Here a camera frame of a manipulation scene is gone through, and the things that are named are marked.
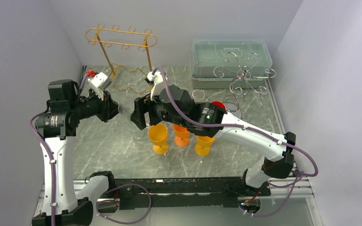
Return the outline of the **clear stemless glass front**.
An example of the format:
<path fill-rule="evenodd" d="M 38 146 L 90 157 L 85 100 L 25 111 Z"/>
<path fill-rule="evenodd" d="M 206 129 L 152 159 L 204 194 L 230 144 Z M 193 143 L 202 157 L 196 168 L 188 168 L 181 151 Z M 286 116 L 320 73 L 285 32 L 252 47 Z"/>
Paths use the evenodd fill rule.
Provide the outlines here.
<path fill-rule="evenodd" d="M 144 130 L 140 130 L 133 122 L 128 122 L 127 128 L 135 140 L 142 140 L 144 138 Z"/>

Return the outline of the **clear plastic storage box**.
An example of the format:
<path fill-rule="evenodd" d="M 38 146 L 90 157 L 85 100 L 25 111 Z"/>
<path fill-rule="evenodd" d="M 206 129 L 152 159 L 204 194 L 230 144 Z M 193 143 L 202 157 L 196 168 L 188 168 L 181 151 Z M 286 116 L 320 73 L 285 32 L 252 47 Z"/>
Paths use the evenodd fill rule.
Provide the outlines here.
<path fill-rule="evenodd" d="M 237 54 L 241 66 L 252 66 L 255 60 L 247 60 L 249 53 L 257 53 L 259 62 L 252 69 L 253 76 L 264 75 L 266 68 L 272 68 L 272 59 L 267 45 L 263 40 L 238 40 L 238 39 L 195 39 L 192 42 L 190 54 L 190 67 L 192 87 L 195 89 L 227 89 L 235 74 L 224 70 L 223 78 L 215 77 L 213 69 L 224 66 L 237 72 L 239 70 L 234 56 L 229 62 L 224 61 L 226 52 Z M 254 88 L 264 84 L 263 79 L 251 79 L 249 82 Z"/>

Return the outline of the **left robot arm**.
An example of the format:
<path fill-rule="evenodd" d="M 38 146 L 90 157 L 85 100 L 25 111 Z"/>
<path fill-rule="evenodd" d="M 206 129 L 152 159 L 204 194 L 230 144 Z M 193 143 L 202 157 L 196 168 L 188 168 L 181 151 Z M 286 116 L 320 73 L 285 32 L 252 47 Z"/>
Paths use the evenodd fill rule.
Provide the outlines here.
<path fill-rule="evenodd" d="M 92 173 L 87 184 L 74 189 L 73 153 L 81 120 L 93 116 L 107 122 L 118 114 L 118 103 L 107 91 L 109 78 L 89 78 L 89 96 L 73 80 L 53 81 L 48 86 L 47 110 L 31 120 L 44 159 L 44 198 L 34 226 L 89 226 L 96 216 L 97 200 L 117 190 L 110 171 Z"/>

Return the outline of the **clear ribbed wine glass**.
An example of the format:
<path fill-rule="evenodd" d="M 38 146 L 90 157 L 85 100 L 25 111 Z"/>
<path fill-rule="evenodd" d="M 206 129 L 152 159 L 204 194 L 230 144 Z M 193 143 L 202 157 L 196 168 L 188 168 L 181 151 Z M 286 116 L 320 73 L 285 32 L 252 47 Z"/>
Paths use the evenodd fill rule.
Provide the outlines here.
<path fill-rule="evenodd" d="M 118 111 L 122 115 L 132 115 L 134 112 L 134 104 L 131 105 L 119 105 Z"/>

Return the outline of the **orange goblet centre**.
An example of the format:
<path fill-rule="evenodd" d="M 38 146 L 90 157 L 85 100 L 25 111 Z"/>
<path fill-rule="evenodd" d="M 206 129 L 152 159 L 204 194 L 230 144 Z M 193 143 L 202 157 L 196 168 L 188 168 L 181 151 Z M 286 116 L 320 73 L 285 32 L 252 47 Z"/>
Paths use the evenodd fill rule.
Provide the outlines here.
<path fill-rule="evenodd" d="M 182 126 L 173 125 L 173 130 L 175 133 L 174 142 L 177 146 L 185 147 L 189 144 L 189 135 L 190 132 Z"/>

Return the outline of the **yellow goblet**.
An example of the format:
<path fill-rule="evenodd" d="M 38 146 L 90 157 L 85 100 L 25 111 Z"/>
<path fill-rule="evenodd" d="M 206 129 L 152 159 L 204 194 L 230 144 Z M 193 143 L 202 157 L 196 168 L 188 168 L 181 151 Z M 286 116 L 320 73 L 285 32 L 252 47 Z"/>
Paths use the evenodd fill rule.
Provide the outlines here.
<path fill-rule="evenodd" d="M 148 138 L 153 145 L 153 151 L 156 154 L 165 154 L 168 150 L 167 127 L 164 124 L 151 126 L 148 130 Z"/>
<path fill-rule="evenodd" d="M 215 141 L 214 137 L 196 136 L 197 144 L 195 152 L 199 156 L 207 156 L 210 153 L 210 146 Z"/>

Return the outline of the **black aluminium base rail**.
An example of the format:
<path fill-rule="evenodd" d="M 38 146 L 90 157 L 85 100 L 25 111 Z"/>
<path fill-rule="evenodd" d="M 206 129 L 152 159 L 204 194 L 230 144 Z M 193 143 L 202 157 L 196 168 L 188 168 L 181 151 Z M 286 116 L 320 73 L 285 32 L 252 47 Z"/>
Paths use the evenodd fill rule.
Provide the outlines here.
<path fill-rule="evenodd" d="M 115 200 L 121 210 L 144 208 L 151 204 L 153 208 L 242 206 L 255 212 L 264 207 L 266 201 L 279 207 L 294 198 L 313 197 L 306 178 L 295 186 L 288 186 L 294 181 L 293 177 L 288 177 L 273 179 L 260 188 L 250 188 L 242 177 L 115 179 L 109 171 L 104 171 L 74 180 L 72 185 L 77 198 L 80 199 L 81 190 L 89 183 L 101 178 L 108 182 L 108 188 L 98 195 L 98 200 Z"/>

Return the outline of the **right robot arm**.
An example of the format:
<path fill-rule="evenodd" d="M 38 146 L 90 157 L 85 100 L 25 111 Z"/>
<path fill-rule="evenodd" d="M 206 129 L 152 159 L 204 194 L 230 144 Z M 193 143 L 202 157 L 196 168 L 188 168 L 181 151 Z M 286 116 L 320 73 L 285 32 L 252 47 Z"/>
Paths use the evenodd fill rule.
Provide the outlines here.
<path fill-rule="evenodd" d="M 285 179 L 294 167 L 292 149 L 296 136 L 277 134 L 249 124 L 222 107 L 209 102 L 195 102 L 188 91 L 175 85 L 159 94 L 147 94 L 133 101 L 131 121 L 139 128 L 146 127 L 145 114 L 152 126 L 162 121 L 184 127 L 190 133 L 235 142 L 258 151 L 263 159 L 247 169 L 241 190 L 253 195 L 270 178 Z"/>

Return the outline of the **clear glass with red dots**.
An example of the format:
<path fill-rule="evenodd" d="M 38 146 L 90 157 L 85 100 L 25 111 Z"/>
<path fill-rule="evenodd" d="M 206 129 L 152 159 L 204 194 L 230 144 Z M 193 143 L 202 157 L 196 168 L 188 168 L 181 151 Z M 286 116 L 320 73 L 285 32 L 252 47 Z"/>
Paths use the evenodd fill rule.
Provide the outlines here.
<path fill-rule="evenodd" d="M 206 97 L 206 94 L 202 89 L 194 89 L 191 95 L 195 103 L 203 102 Z"/>

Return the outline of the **silver wire glass rack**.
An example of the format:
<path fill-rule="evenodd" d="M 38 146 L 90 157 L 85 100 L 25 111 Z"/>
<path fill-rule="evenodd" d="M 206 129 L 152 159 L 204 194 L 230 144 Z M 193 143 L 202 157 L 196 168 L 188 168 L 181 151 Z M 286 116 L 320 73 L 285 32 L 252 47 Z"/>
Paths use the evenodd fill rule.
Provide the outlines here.
<path fill-rule="evenodd" d="M 249 53 L 247 55 L 247 60 L 249 61 L 255 60 L 252 66 L 241 66 L 237 54 L 230 51 L 224 54 L 223 57 L 224 61 L 229 62 L 231 60 L 231 56 L 235 57 L 239 70 L 235 72 L 230 69 L 227 69 L 224 66 L 217 66 L 213 69 L 213 74 L 215 77 L 223 78 L 225 76 L 225 73 L 223 71 L 226 70 L 236 75 L 229 84 L 229 90 L 231 94 L 226 95 L 223 98 L 222 104 L 225 106 L 227 112 L 231 113 L 232 115 L 240 119 L 242 117 L 242 111 L 240 109 L 239 101 L 244 99 L 248 95 L 250 89 L 259 95 L 268 94 L 268 90 L 266 87 L 259 86 L 259 88 L 256 89 L 250 84 L 249 81 L 251 79 L 266 80 L 274 78 L 277 76 L 277 72 L 272 68 L 266 68 L 264 70 L 264 75 L 253 76 L 251 71 L 260 60 L 260 57 L 257 53 Z"/>

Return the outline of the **red goblet right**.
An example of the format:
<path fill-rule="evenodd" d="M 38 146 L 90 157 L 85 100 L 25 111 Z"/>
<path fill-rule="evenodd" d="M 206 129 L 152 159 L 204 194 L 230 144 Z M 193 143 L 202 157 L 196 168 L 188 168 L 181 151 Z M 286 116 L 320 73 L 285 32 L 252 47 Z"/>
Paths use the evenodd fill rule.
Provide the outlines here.
<path fill-rule="evenodd" d="M 215 105 L 215 106 L 217 106 L 217 107 L 219 107 L 219 108 L 221 108 L 221 109 L 223 109 L 223 110 L 226 110 L 226 107 L 225 107 L 225 105 L 222 103 L 222 102 L 219 102 L 219 101 L 213 101 L 213 102 L 211 102 L 213 105 Z"/>

